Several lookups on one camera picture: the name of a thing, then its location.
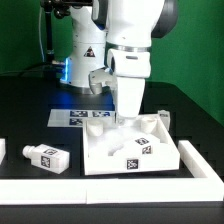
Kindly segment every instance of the white rectangular block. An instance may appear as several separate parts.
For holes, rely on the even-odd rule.
[[[159,110],[158,114],[165,125],[167,131],[170,129],[170,112],[166,110]]]
[[[5,156],[5,148],[6,148],[5,139],[0,138],[0,165],[2,163],[2,160],[3,160],[4,156]]]

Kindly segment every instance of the white block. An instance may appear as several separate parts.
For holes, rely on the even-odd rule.
[[[5,156],[5,139],[0,138],[0,164]]]
[[[170,112],[166,110],[159,110],[158,114],[165,125],[167,131],[170,130]]]
[[[119,154],[126,157],[149,155],[153,153],[153,148],[159,143],[159,138],[156,138],[151,134],[140,134],[135,138],[124,142],[123,147],[120,150],[115,151],[113,156],[118,156]]]
[[[100,136],[103,134],[103,122],[100,120],[87,121],[87,132],[90,136]]]
[[[57,174],[62,173],[69,167],[69,152],[44,144],[37,147],[29,145],[25,146],[23,148],[23,155],[26,158],[31,159],[31,164],[33,166]]]
[[[157,124],[157,119],[150,117],[143,117],[141,120],[141,131],[150,134],[154,131]]]

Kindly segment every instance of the blue light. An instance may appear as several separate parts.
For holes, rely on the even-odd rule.
[[[68,81],[68,58],[65,59],[64,76],[61,78],[61,81],[64,81],[64,82]]]

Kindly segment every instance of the printed label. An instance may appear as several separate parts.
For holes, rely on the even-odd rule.
[[[82,119],[73,119],[73,118],[71,118],[69,120],[69,125],[81,127],[82,126]]]
[[[137,170],[138,169],[138,159],[127,160],[127,169],[128,170]]]
[[[109,117],[109,111],[93,111],[93,117]]]
[[[95,54],[93,52],[92,47],[89,47],[89,49],[86,51],[86,53],[84,54],[84,57],[88,57],[88,58],[95,58]]]
[[[57,153],[57,150],[54,149],[47,149],[44,153],[48,154],[48,155],[54,155],[55,153]]]
[[[88,111],[73,110],[70,111],[70,117],[88,117]]]
[[[47,167],[47,168],[50,168],[50,167],[51,167],[51,161],[50,161],[50,158],[45,157],[45,156],[41,156],[41,165],[42,165],[42,166],[45,166],[45,167]]]
[[[159,116],[160,116],[160,117],[169,117],[168,114],[160,114]]]
[[[143,155],[146,155],[146,154],[152,154],[152,147],[151,145],[150,146],[147,146],[145,148],[142,149],[142,154]]]
[[[147,143],[149,143],[148,140],[146,140],[145,138],[139,138],[137,140],[135,140],[139,145],[145,145]]]

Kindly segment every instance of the black cable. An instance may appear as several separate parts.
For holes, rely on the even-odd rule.
[[[29,70],[29,71],[8,71],[8,72],[2,72],[0,73],[0,76],[5,76],[5,75],[8,75],[8,74],[18,74],[19,72],[24,72],[25,73],[34,73],[34,72],[42,72],[43,70]],[[47,69],[46,72],[55,72],[55,70],[52,70],[52,69]]]
[[[46,24],[46,37],[47,37],[47,53],[46,61],[51,62],[54,60],[54,48],[53,48],[53,37],[52,37],[52,22],[51,12],[53,8],[51,5],[45,5],[45,24]]]
[[[23,74],[26,73],[27,71],[29,71],[30,69],[37,68],[37,67],[40,67],[40,66],[43,66],[43,65],[51,65],[51,63],[50,62],[40,62],[40,63],[34,64],[34,65],[31,65],[31,66],[25,68],[23,71],[21,71],[18,74],[18,77],[23,76]]]

